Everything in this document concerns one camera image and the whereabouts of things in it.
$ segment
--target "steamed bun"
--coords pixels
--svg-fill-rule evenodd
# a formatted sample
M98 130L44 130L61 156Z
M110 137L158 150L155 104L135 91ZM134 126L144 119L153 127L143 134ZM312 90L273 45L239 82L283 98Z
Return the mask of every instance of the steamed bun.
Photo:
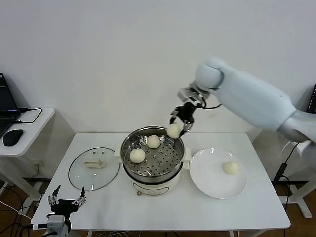
M151 135L147 138L147 146L150 148L157 148L160 146L160 139L156 135Z
M143 162L145 157L146 157L145 152L142 149L140 149L140 148L134 149L129 154L129 159L133 163L136 163L136 164Z
M178 123L170 124L167 128L167 135L173 139L177 139L180 136L181 127Z
M237 175L239 173L239 166L236 162L229 161L223 163L223 171L229 175Z

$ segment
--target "wooden floor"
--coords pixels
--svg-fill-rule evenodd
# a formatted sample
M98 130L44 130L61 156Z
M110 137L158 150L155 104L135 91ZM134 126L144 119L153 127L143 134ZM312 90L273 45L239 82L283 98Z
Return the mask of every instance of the wooden floor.
M41 193L45 192L48 183L45 183L40 190ZM22 198L22 200L26 199L27 195L21 191L18 187L11 187L14 191L16 191ZM276 185L276 191L279 195L287 195L287 186L286 185ZM0 197L0 200L16 209L19 209L21 206L21 201L19 197L11 192L6 191ZM287 237L316 237L316 191L311 192L305 197L305 201L313 214L312 219L305 219L297 205L289 205L287 207L287 213L291 220L291 227L286 230L285 234ZM0 204L1 210L10 210L10 208ZM34 214L35 208L31 208L28 212L28 216L32 217ZM3 231L7 226L12 224L14 220L19 222L21 218L21 224L27 225L30 223L30 220L21 217L20 215L16 215L14 211L0 211L0 237L14 237L19 236L20 229L17 226L14 228L8 228ZM85 237L87 235L86 231L78 231L80 236ZM93 233L93 237L107 237L109 232L100 232L95 231ZM40 237L43 235L43 231L30 231L30 237ZM141 232L140 237L229 237L228 232ZM27 236L27 231L25 231L22 235L23 237ZM138 237L139 232L127 232L125 234L116 235L115 237ZM261 234L260 237L283 237L283 230L270 230Z

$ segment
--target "laptop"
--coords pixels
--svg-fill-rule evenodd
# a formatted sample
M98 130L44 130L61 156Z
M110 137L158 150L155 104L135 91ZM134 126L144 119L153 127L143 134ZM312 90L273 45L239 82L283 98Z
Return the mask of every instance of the laptop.
M0 72L0 138L20 116L3 73Z

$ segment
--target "white plate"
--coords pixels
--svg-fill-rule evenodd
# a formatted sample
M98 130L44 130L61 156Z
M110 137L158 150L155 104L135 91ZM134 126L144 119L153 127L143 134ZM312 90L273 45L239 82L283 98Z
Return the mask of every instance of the white plate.
M237 175L228 175L223 171L222 165L228 161L239 165ZM195 185L213 198L236 198L247 187L247 173L241 161L216 148L201 150L192 157L190 175Z

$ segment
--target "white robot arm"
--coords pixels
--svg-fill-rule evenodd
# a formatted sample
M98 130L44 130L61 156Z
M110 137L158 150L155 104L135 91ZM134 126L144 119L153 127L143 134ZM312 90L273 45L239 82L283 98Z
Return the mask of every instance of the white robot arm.
M191 129L195 108L203 108L210 94L252 126L278 132L290 141L316 142L315 114L297 110L279 89L216 58L199 65L194 82L178 92L185 104L173 111L170 123L176 117L183 121L181 135Z

